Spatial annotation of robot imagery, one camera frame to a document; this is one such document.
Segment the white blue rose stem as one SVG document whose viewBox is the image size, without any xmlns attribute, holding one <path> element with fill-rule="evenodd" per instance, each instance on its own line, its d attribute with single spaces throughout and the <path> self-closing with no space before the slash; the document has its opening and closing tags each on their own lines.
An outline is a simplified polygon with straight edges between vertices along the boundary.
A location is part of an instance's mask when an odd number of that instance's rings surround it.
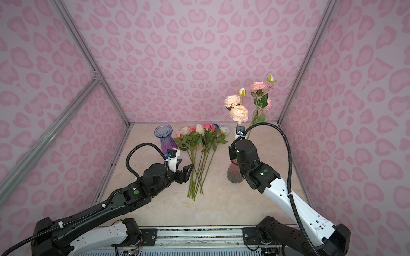
<svg viewBox="0 0 410 256">
<path fill-rule="evenodd" d="M 222 134 L 227 135 L 230 133 L 230 128 L 226 125 L 219 127 Z"/>
</svg>

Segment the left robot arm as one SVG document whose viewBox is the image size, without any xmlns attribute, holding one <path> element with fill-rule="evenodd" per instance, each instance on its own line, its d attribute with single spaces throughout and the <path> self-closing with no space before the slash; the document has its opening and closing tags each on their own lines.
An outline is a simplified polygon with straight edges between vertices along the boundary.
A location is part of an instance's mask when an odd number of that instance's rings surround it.
<svg viewBox="0 0 410 256">
<path fill-rule="evenodd" d="M 132 218 L 106 228 L 101 225 L 145 206 L 174 182 L 188 182 L 193 167 L 172 171 L 168 163 L 152 164 L 142 177 L 116 189 L 105 201 L 66 218 L 40 220 L 31 241 L 32 255 L 78 256 L 103 246 L 141 243 L 142 234 Z"/>
</svg>

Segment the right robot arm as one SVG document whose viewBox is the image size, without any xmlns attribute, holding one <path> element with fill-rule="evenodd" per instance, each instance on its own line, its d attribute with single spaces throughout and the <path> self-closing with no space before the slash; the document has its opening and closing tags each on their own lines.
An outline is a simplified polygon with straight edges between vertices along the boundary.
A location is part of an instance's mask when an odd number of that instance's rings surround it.
<svg viewBox="0 0 410 256">
<path fill-rule="evenodd" d="M 229 152 L 252 189 L 275 202 L 293 221 L 300 222 L 299 228 L 292 228 L 267 216 L 257 225 L 263 239 L 288 246 L 304 256 L 344 256 L 348 253 L 350 230 L 343 224 L 333 224 L 297 194 L 289 192 L 280 174 L 259 159 L 257 148 L 250 140 L 238 140 Z"/>
</svg>

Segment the peach rose stem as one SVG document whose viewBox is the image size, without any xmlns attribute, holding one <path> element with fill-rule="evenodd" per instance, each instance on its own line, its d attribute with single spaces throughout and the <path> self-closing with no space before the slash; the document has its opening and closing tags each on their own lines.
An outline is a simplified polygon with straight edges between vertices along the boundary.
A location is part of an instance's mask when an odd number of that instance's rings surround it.
<svg viewBox="0 0 410 256">
<path fill-rule="evenodd" d="M 246 89 L 242 87 L 237 91 L 237 94 L 227 96 L 224 99 L 224 106 L 229 111 L 230 118 L 236 122 L 237 126 L 248 121 L 249 118 L 248 110 L 243 106 L 246 92 Z"/>
</svg>

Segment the light pink rose stem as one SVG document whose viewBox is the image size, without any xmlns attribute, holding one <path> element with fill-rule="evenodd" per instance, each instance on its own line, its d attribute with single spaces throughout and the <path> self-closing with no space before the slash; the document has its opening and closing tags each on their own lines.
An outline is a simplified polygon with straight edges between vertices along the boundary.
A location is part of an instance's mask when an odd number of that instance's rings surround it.
<svg viewBox="0 0 410 256">
<path fill-rule="evenodd" d="M 273 85 L 277 82 L 275 76 L 268 74 L 266 81 L 255 80 L 251 83 L 251 96 L 254 98 L 255 110 L 252 114 L 251 126 L 263 123 L 266 119 L 266 112 L 271 108 L 269 93 L 273 90 Z"/>
</svg>

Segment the red grey glass vase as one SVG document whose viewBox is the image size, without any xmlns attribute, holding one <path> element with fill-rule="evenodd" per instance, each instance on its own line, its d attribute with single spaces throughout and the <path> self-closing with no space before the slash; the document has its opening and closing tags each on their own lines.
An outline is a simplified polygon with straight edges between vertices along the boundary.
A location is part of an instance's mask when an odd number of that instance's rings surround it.
<svg viewBox="0 0 410 256">
<path fill-rule="evenodd" d="M 244 178 L 240 172 L 237 160 L 231 160 L 231 164 L 227 170 L 227 178 L 232 183 L 241 183 Z"/>
</svg>

